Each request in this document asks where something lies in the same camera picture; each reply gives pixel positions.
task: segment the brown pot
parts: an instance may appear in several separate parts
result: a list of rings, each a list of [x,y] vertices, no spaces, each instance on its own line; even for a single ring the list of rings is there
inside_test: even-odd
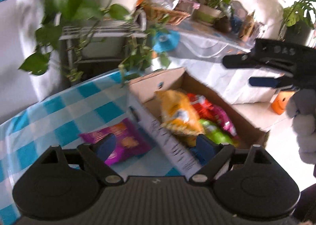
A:
[[[232,31],[232,26],[230,25],[230,20],[227,16],[216,19],[213,27],[223,33],[230,33]]]

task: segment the table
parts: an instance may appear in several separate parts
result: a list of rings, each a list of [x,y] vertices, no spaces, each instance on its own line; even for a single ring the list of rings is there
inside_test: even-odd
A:
[[[127,117],[127,87],[120,83],[119,72],[109,72],[36,103],[0,125],[0,218],[4,225],[19,217],[12,199],[15,182],[49,146],[76,148],[83,143],[79,133],[112,126]],[[153,147],[147,154],[111,168],[124,179],[179,175],[154,141],[147,139]]]

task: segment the purple snack bag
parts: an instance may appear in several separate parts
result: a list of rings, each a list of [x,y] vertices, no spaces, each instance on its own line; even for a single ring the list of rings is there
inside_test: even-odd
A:
[[[140,155],[151,150],[151,146],[135,129],[128,118],[120,123],[89,133],[81,133],[79,136],[87,143],[95,144],[109,133],[116,137],[116,147],[104,162],[106,165],[122,162],[132,156]]]

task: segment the snack bag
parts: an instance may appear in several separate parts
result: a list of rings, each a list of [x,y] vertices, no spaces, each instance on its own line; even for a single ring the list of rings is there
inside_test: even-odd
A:
[[[135,155],[145,154],[151,150],[151,146],[143,139],[128,118],[116,125],[89,133],[82,133],[79,136],[85,142],[95,144],[109,133],[115,135],[116,147],[104,162],[106,165],[112,165]]]
[[[192,93],[187,93],[187,96],[190,99],[190,104],[197,111],[201,119],[214,120],[214,117],[211,113],[212,104],[204,96],[196,95]]]
[[[198,112],[201,119],[210,120],[215,123],[225,132],[227,132],[235,141],[239,140],[235,126],[229,119],[227,113],[218,105],[212,104],[204,96],[187,94],[191,105]]]
[[[162,127],[180,136],[197,136],[204,133],[199,116],[189,98],[179,91],[156,91],[161,101]]]
[[[217,126],[211,121],[200,119],[200,123],[203,125],[205,130],[205,136],[216,144],[228,143],[233,145],[231,138],[224,134]]]
[[[214,121],[223,131],[228,133],[234,141],[240,140],[237,136],[235,126],[228,117],[227,113],[221,107],[219,107],[218,105],[213,105],[213,109],[211,110],[211,112],[215,118]]]

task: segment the yellow snack bag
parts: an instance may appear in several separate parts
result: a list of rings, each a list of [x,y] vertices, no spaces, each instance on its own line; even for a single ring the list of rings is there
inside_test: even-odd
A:
[[[175,90],[156,91],[161,101],[162,127],[180,136],[197,136],[204,133],[200,117],[191,106],[186,94]]]

